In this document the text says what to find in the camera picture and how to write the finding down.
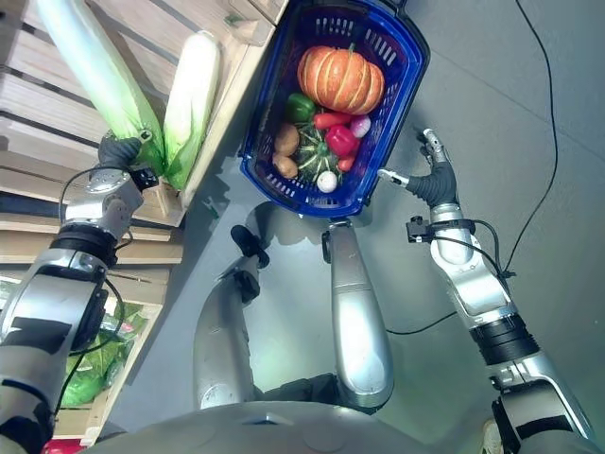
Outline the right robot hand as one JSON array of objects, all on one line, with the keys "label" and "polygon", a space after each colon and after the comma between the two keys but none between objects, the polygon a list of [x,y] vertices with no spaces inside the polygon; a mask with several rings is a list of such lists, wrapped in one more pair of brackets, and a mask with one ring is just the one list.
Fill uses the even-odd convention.
[{"label": "right robot hand", "polygon": [[417,134],[422,144],[422,152],[430,166],[430,173],[424,176],[404,176],[394,170],[380,168],[379,179],[403,187],[424,201],[430,208],[442,204],[459,205],[458,184],[446,147],[432,129],[424,129]]}]

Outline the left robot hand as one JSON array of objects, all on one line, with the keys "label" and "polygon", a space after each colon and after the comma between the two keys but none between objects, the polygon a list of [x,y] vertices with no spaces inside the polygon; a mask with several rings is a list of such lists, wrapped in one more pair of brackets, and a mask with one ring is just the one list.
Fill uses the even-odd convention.
[{"label": "left robot hand", "polygon": [[140,136],[119,139],[106,135],[99,143],[96,167],[130,170],[151,166],[148,159],[140,156],[144,144]]}]

